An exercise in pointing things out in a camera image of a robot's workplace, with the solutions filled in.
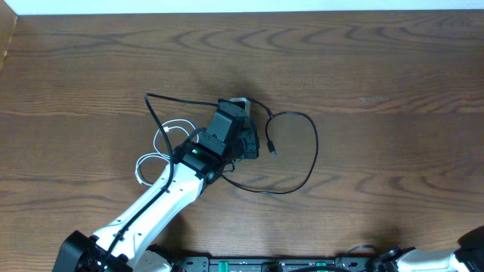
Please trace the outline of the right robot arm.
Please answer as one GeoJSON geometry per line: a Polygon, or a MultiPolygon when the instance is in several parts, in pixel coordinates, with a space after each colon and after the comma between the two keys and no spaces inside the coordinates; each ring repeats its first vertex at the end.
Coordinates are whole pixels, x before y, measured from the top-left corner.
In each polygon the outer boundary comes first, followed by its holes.
{"type": "Polygon", "coordinates": [[[456,249],[394,248],[371,263],[374,272],[483,272],[483,226],[464,234],[456,249]]]}

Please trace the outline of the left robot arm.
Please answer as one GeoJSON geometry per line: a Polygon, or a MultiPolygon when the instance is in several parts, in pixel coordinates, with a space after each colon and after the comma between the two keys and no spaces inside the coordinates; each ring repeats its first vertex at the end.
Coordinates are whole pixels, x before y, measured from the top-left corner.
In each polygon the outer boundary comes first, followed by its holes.
{"type": "Polygon", "coordinates": [[[237,159],[259,155],[245,97],[220,100],[208,128],[197,128],[170,153],[157,181],[130,207],[91,236],[74,231],[62,243],[55,271],[171,271],[150,250],[166,225],[237,159]]]}

